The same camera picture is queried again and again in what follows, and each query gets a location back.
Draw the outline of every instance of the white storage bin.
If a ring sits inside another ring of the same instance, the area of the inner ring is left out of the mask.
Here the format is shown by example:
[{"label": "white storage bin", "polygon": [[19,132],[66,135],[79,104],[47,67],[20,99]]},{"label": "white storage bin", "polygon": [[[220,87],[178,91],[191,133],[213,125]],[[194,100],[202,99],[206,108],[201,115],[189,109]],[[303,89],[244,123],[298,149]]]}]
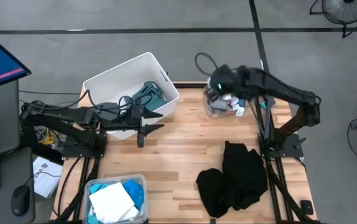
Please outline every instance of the white storage bin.
[{"label": "white storage bin", "polygon": [[[85,90],[90,90],[95,104],[103,102],[118,103],[121,96],[136,94],[146,81],[154,81],[163,91],[167,104],[154,110],[164,115],[162,118],[144,119],[144,124],[154,124],[173,113],[179,93],[170,78],[150,53],[144,53],[116,67],[113,67],[83,83]],[[108,131],[118,139],[127,139],[136,131]]]},{"label": "white storage bin", "polygon": [[116,184],[118,182],[124,184],[128,180],[134,180],[135,182],[142,185],[142,189],[144,190],[144,203],[139,210],[139,214],[133,220],[125,220],[121,222],[117,222],[117,224],[142,224],[148,219],[148,196],[147,196],[147,181],[146,178],[141,174],[134,174],[134,175],[126,175],[121,177],[111,177],[105,179],[96,179],[87,182],[85,185],[85,217],[83,219],[83,224],[88,224],[88,215],[91,207],[91,201],[89,199],[90,196],[90,187],[95,184]]}]

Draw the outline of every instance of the black cable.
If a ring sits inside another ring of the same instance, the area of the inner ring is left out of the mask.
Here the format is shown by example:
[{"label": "black cable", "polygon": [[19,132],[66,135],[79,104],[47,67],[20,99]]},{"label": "black cable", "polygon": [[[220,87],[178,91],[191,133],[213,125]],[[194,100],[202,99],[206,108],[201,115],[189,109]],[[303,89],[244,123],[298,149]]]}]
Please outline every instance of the black cable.
[{"label": "black cable", "polygon": [[65,103],[73,103],[73,102],[76,102],[76,103],[77,103],[77,100],[71,100],[71,101],[66,101],[66,102],[62,102],[62,103],[57,103],[57,104],[54,105],[54,106],[60,106],[60,105],[65,104]]},{"label": "black cable", "polygon": [[71,168],[69,169],[69,171],[67,173],[67,176],[65,177],[64,183],[62,184],[62,188],[61,188],[61,192],[60,192],[60,198],[58,199],[58,209],[57,209],[59,216],[61,215],[61,199],[62,199],[62,194],[64,192],[65,184],[67,184],[67,180],[69,178],[69,175],[71,174],[73,168],[79,162],[79,160],[80,160],[80,157],[78,157],[76,159],[76,161],[72,164]]},{"label": "black cable", "polygon": [[[121,106],[121,100],[122,100],[123,98],[125,98],[125,97],[128,97],[129,99],[131,99],[130,96],[122,96],[122,97],[120,97],[120,99],[119,99],[119,101],[118,101],[118,107]],[[126,110],[126,111],[127,111],[127,109],[120,109],[120,108],[119,108],[118,118],[121,116],[121,112],[122,112],[123,110]]]},{"label": "black cable", "polygon": [[216,68],[216,70],[217,70],[218,66],[217,66],[216,62],[213,60],[213,58],[212,58],[210,55],[208,55],[208,54],[206,54],[206,53],[203,53],[203,52],[197,53],[196,56],[195,56],[195,58],[194,58],[195,66],[197,66],[199,72],[201,72],[201,73],[204,74],[204,75],[212,76],[213,73],[207,73],[207,72],[205,72],[204,70],[202,70],[201,67],[199,67],[199,64],[198,64],[198,57],[199,57],[199,55],[203,55],[203,56],[205,56],[206,58],[208,58],[208,59],[213,63],[213,65],[215,66],[215,68]]},{"label": "black cable", "polygon": [[321,102],[322,102],[321,98],[319,96],[315,96],[315,97],[319,100],[319,102],[317,104],[321,105]]},{"label": "black cable", "polygon": [[84,97],[89,94],[89,90],[86,90],[84,92],[84,94],[79,98],[79,100],[76,100],[75,102],[71,103],[70,105],[67,106],[56,106],[56,107],[46,107],[44,108],[44,110],[63,110],[63,109],[68,109],[69,107],[79,103],[82,99],[84,99]]},{"label": "black cable", "polygon": [[304,166],[304,169],[307,172],[307,167],[305,166],[305,163],[301,160],[301,158],[295,157],[295,160],[299,161]]},{"label": "black cable", "polygon": [[44,94],[44,95],[80,95],[80,93],[45,93],[36,91],[18,90],[21,93]]},{"label": "black cable", "polygon": [[136,100],[141,99],[141,98],[143,98],[143,97],[145,97],[145,96],[150,96],[150,99],[149,99],[147,102],[141,104],[140,106],[146,105],[146,104],[149,103],[149,102],[151,101],[151,99],[152,99],[152,95],[151,95],[151,94],[144,94],[144,95],[139,96],[139,97],[137,97],[137,98],[135,98],[135,99],[132,99],[129,103],[125,103],[125,104],[123,104],[123,105],[121,105],[121,106],[118,106],[118,107],[115,107],[115,108],[100,108],[100,107],[98,107],[98,105],[94,104],[94,101],[93,101],[93,99],[92,99],[91,96],[90,96],[90,92],[88,93],[88,95],[89,95],[90,103],[93,105],[94,108],[96,108],[96,109],[98,109],[98,110],[101,110],[101,111],[111,112],[111,113],[114,113],[114,112],[113,112],[113,111],[110,111],[110,110],[116,110],[116,109],[124,108],[124,107],[126,107],[126,106],[129,106],[129,105],[133,104]]},{"label": "black cable", "polygon": [[53,129],[50,129],[50,130],[51,130],[51,132],[54,133],[55,137],[57,137],[58,141],[59,141],[59,142],[62,142],[61,139],[60,139],[60,137],[58,136],[58,134],[57,134]]},{"label": "black cable", "polygon": [[55,214],[56,217],[59,217],[59,215],[56,213],[56,211],[54,210],[54,208],[52,207],[52,211]]},{"label": "black cable", "polygon": [[351,124],[354,121],[357,121],[357,119],[354,119],[354,120],[350,121],[350,123],[348,123],[348,127],[347,127],[347,143],[348,143],[348,146],[350,147],[350,149],[353,151],[353,153],[357,156],[357,152],[354,151],[353,147],[351,146],[350,139],[348,138],[348,134],[350,133]]},{"label": "black cable", "polygon": [[52,177],[61,177],[60,175],[52,175],[52,174],[49,174],[48,172],[37,172],[36,174],[32,174],[32,175],[27,179],[27,181],[25,181],[24,185],[26,185],[26,184],[28,183],[28,181],[29,181],[31,178],[33,178],[35,175],[37,175],[37,174],[48,174],[48,175],[50,175],[50,176],[52,176]]}]

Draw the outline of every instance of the wooden table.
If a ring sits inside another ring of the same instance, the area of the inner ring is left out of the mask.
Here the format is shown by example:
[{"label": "wooden table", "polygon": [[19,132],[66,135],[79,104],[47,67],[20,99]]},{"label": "wooden table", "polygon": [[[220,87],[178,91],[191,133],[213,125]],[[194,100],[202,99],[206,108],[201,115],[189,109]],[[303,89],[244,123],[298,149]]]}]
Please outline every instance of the wooden table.
[{"label": "wooden table", "polygon": [[[147,179],[149,223],[209,223],[195,183],[199,172],[209,168],[221,169],[224,141],[244,143],[248,150],[259,149],[259,129],[252,111],[247,108],[243,117],[211,120],[208,118],[201,88],[178,89],[180,98],[174,114],[162,122],[165,127],[154,131],[146,138],[145,147],[139,149],[136,137],[118,141],[108,137],[108,145],[101,160],[98,178],[128,174],[142,174]],[[91,106],[86,99],[80,106]],[[289,105],[276,100],[272,109],[276,127],[291,119]],[[63,181],[75,158],[67,159],[54,201],[57,209],[58,197]],[[282,159],[290,194],[296,202],[311,200],[304,167],[295,159]],[[78,190],[83,159],[73,169],[62,197],[62,211],[71,202]],[[278,192],[280,212],[286,219],[284,202]],[[268,190],[260,202],[246,210],[228,213],[217,219],[217,223],[275,223],[271,194]]]}]

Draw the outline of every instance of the white paper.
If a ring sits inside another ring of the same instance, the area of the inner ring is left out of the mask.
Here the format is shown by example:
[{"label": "white paper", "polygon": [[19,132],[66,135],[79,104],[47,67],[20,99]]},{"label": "white paper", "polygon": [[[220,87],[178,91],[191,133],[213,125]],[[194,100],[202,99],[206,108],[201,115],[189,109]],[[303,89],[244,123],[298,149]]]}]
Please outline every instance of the white paper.
[{"label": "white paper", "polygon": [[136,218],[139,214],[139,210],[137,210],[134,206],[131,207],[129,209],[129,211],[127,211],[124,215],[122,215],[122,217],[119,219],[120,221],[125,221],[125,220],[129,220],[132,218]]},{"label": "white paper", "polygon": [[[62,173],[62,166],[41,157],[36,158],[33,167],[34,174],[38,172],[46,172],[58,176]],[[59,182],[59,177],[52,177],[48,174],[36,174],[34,175],[35,193],[45,198],[49,198],[57,188]]]},{"label": "white paper", "polygon": [[237,115],[237,116],[242,116],[244,111],[245,111],[245,108],[239,107],[239,108],[236,110],[236,115]]},{"label": "white paper", "polygon": [[91,194],[89,198],[97,220],[103,223],[119,221],[134,206],[133,200],[120,182]]}]

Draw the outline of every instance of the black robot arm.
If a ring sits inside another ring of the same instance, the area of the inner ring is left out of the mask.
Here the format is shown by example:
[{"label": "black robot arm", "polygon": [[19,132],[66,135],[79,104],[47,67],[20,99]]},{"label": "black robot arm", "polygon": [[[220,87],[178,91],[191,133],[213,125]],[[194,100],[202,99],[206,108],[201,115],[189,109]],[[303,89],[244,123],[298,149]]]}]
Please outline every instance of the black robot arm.
[{"label": "black robot arm", "polygon": [[296,115],[269,137],[272,147],[280,148],[287,136],[304,126],[314,126],[320,122],[321,99],[313,92],[299,90],[287,85],[259,68],[244,65],[232,71],[227,65],[219,67],[209,81],[210,100],[232,93],[238,98],[251,100],[255,97],[270,95],[299,106]]},{"label": "black robot arm", "polygon": [[[137,145],[144,146],[144,137],[147,134],[163,127],[163,124],[143,125],[142,118],[160,118],[163,115],[147,110],[141,106],[141,101],[136,100],[126,112],[120,113],[116,103],[101,103],[92,107],[71,109],[47,105],[41,101],[24,103],[20,115],[21,124],[24,126],[45,126],[61,132],[75,140],[76,147],[81,147],[89,153],[80,153],[91,156],[91,152],[105,142],[106,131],[138,131]],[[75,123],[82,129],[77,129],[68,123]]]}]

